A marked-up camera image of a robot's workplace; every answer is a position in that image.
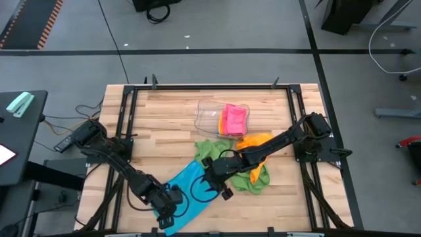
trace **blue cloth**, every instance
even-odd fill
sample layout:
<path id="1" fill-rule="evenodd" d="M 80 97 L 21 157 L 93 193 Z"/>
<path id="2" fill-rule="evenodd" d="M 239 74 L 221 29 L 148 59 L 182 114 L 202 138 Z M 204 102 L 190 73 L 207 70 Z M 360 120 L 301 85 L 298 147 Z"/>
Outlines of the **blue cloth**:
<path id="1" fill-rule="evenodd" d="M 189 199 L 189 207 L 187 212 L 182 217 L 174 217 L 174 225 L 164 229 L 165 235 L 170 236 L 181 230 L 186 224 L 192 221 L 200 212 L 202 212 L 210 202 L 201 203 L 194 200 L 190 194 L 190 187 L 193 181 L 204 175 L 205 171 L 197 161 L 192 161 L 184 170 L 182 170 L 172 180 L 168 181 L 170 186 L 177 185 L 186 194 Z M 217 193 L 216 191 L 209 191 L 210 188 L 208 182 L 201 182 L 201 178 L 194 183 L 193 194 L 198 200 L 209 200 L 212 199 Z M 174 213 L 175 216 L 181 215 L 187 207 L 186 197 L 183 195 L 183 203 L 177 205 L 177 210 Z"/>

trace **clear plastic container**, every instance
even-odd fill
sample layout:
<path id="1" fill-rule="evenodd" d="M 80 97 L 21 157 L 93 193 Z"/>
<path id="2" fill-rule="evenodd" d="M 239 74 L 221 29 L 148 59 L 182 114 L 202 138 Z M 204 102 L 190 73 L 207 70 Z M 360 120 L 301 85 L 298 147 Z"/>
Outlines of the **clear plastic container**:
<path id="1" fill-rule="evenodd" d="M 249 126 L 250 108 L 247 105 L 235 105 L 244 108 L 247 111 L 245 117 L 245 132 L 242 135 L 220 134 L 218 125 L 222 111 L 225 109 L 225 103 L 213 101 L 199 101 L 196 110 L 195 127 L 202 136 L 212 138 L 241 139 L 247 133 Z"/>

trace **floor mat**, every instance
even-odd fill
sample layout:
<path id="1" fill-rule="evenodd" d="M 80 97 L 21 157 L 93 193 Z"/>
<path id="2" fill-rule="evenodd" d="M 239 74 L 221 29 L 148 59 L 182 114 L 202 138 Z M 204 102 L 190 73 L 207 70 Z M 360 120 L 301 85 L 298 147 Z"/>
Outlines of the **floor mat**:
<path id="1" fill-rule="evenodd" d="M 0 49 L 42 49 L 62 0 L 23 0 L 0 35 Z"/>

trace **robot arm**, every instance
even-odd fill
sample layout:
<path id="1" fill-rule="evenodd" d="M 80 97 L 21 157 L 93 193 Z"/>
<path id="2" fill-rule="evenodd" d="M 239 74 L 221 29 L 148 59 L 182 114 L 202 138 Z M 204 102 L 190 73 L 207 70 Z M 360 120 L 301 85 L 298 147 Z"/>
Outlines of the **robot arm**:
<path id="1" fill-rule="evenodd" d="M 126 145 L 118 138 L 108 138 L 107 131 L 99 122 L 88 121 L 84 124 L 84 131 L 94 134 L 87 143 L 81 138 L 85 134 L 76 131 L 73 142 L 85 155 L 94 155 L 103 159 L 115 171 L 121 174 L 127 181 L 133 194 L 145 205 L 151 204 L 159 214 L 157 221 L 161 229 L 172 226 L 174 223 L 173 214 L 177 204 L 182 202 L 182 193 L 177 186 L 169 190 L 161 184 L 154 176 L 137 171 L 126 159 L 123 159 L 127 150 Z"/>
<path id="2" fill-rule="evenodd" d="M 232 192 L 225 185 L 225 181 L 235 173 L 257 168 L 268 155 L 294 142 L 301 142 L 305 152 L 316 155 L 322 149 L 317 140 L 329 136 L 331 132 L 322 115 L 316 113 L 306 115 L 288 130 L 262 145 L 234 151 L 233 157 L 220 157 L 215 161 L 210 157 L 204 159 L 203 164 L 207 167 L 204 179 L 213 190 L 222 192 L 224 199 L 227 200 L 232 196 Z"/>

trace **green object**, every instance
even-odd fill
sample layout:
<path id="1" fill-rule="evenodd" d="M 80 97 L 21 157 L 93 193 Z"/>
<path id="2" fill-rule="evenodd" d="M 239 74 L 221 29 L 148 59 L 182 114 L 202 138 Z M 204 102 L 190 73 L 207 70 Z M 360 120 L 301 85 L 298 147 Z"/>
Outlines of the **green object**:
<path id="1" fill-rule="evenodd" d="M 233 141 L 231 140 L 220 140 L 217 142 L 212 142 L 209 139 L 206 139 L 204 142 L 196 142 L 195 146 L 197 147 L 197 153 L 195 155 L 195 160 L 202 164 L 202 160 L 206 157 L 211 157 L 212 160 L 215 160 L 219 157 L 221 151 L 225 149 L 231 149 Z M 269 172 L 266 168 L 266 165 L 263 165 L 259 179 L 255 184 L 252 184 L 250 181 L 250 171 L 244 173 L 237 173 L 230 178 L 232 186 L 238 191 L 250 191 L 252 194 L 260 194 L 262 189 L 269 186 L 270 178 Z"/>
<path id="2" fill-rule="evenodd" d="M 34 97 L 35 96 L 31 95 L 29 92 L 22 92 L 9 106 L 7 106 L 6 110 L 10 113 L 14 113 L 14 117 L 20 118 L 25 113 L 29 104 L 34 100 Z"/>

